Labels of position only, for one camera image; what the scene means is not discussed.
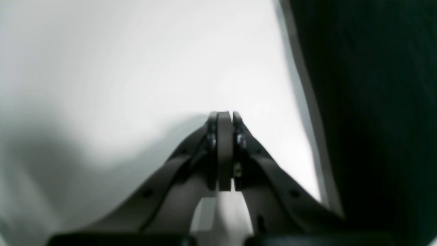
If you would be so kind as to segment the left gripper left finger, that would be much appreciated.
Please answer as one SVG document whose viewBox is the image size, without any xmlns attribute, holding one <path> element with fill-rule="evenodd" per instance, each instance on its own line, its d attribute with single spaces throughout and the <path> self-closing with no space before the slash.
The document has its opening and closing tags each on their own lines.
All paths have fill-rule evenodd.
<svg viewBox="0 0 437 246">
<path fill-rule="evenodd" d="M 212 112 L 126 201 L 75 238 L 188 240 L 198 203 L 217 190 L 230 191 L 231 178 L 231 116 Z"/>
</svg>

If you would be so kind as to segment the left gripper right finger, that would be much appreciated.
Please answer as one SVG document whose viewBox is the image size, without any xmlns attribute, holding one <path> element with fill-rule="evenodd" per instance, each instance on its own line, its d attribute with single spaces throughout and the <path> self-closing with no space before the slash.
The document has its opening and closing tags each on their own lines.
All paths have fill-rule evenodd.
<svg viewBox="0 0 437 246">
<path fill-rule="evenodd" d="M 345 231 L 345 222 L 275 162 L 237 112 L 233 124 L 235 188 L 243 194 L 256 235 Z"/>
</svg>

